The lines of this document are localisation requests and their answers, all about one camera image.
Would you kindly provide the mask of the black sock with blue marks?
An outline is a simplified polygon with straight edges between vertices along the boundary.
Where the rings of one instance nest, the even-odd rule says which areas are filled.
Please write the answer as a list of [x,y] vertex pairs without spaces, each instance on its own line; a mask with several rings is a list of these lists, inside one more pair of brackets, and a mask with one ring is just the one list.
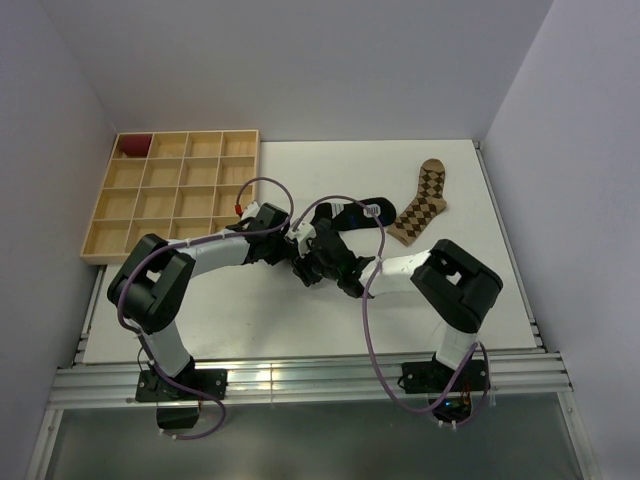
[[383,227],[391,225],[397,217],[396,208],[385,197],[362,199],[364,207],[354,202],[339,202],[337,200],[319,203],[314,210],[310,224],[329,227],[339,232],[377,228],[375,218]]

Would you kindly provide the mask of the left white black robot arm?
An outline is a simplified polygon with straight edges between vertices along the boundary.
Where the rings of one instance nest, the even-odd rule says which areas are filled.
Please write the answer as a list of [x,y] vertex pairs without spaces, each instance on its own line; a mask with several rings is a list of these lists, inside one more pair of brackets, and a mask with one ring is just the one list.
[[118,321],[133,332],[159,377],[159,388],[183,399],[195,387],[195,360],[181,339],[176,317],[190,281],[225,267],[284,258],[290,215],[265,203],[216,234],[165,240],[147,234],[138,241],[107,290]]

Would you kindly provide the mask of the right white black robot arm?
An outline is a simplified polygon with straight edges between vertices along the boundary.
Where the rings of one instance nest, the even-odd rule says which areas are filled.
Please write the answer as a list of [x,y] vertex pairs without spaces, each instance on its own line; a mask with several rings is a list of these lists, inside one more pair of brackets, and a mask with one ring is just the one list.
[[448,239],[412,255],[364,257],[338,231],[303,222],[286,234],[286,242],[293,271],[307,286],[329,279],[356,299],[420,293],[445,324],[432,368],[435,383],[452,390],[466,379],[465,356],[503,288],[497,273]]

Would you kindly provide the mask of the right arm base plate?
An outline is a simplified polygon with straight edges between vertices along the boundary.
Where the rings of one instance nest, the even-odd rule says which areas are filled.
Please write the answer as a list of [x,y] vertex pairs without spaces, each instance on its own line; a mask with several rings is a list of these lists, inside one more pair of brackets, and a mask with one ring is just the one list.
[[[405,362],[398,386],[407,394],[432,393],[439,395],[448,385],[454,370],[436,360]],[[470,360],[451,388],[454,393],[482,392],[488,379],[486,367],[481,360]]]

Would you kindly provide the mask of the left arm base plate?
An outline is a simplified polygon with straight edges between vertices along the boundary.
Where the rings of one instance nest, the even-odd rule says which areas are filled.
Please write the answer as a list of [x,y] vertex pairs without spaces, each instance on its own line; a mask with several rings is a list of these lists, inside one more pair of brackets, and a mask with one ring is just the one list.
[[156,424],[166,434],[179,434],[195,427],[206,401],[214,402],[221,418],[215,429],[226,420],[227,411],[222,403],[227,387],[226,369],[192,369],[177,378],[160,375],[155,369],[139,374],[135,393],[137,403],[154,403]]

